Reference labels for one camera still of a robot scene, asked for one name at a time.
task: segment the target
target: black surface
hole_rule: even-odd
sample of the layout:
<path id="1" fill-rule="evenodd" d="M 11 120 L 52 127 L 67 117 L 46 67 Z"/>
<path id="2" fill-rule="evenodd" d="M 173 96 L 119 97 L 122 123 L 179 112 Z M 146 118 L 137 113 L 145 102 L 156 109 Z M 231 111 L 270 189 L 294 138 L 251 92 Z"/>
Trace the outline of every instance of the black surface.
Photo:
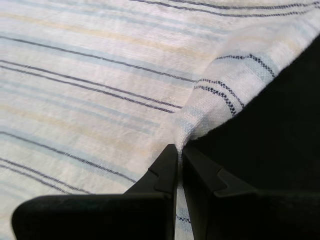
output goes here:
<path id="1" fill-rule="evenodd" d="M 320 38 L 183 150 L 195 240 L 320 240 Z"/>
<path id="2" fill-rule="evenodd" d="M 191 143 L 264 189 L 320 190 L 320 38 L 235 118 Z"/>

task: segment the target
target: cloth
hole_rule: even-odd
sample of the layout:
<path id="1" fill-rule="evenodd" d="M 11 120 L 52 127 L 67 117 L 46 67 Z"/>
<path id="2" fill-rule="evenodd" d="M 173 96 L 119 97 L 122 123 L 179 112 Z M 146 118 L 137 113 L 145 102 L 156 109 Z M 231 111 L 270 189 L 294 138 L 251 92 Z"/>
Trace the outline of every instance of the cloth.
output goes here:
<path id="1" fill-rule="evenodd" d="M 0 239 L 41 195 L 123 193 L 239 113 L 320 32 L 320 2 L 3 0 Z M 176 239 L 192 239 L 178 188 Z"/>

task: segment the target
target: black plastic tool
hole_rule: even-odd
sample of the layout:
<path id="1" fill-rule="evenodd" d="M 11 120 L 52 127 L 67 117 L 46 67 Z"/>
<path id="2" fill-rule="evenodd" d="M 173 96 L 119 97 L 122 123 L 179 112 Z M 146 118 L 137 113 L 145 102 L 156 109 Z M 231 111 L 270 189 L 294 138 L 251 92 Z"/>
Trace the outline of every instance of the black plastic tool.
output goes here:
<path id="1" fill-rule="evenodd" d="M 320 37 L 183 150 L 195 240 L 320 240 Z"/>
<path id="2" fill-rule="evenodd" d="M 177 150 L 168 145 L 122 195 L 52 195 L 13 213 L 17 240 L 172 240 L 176 219 Z"/>

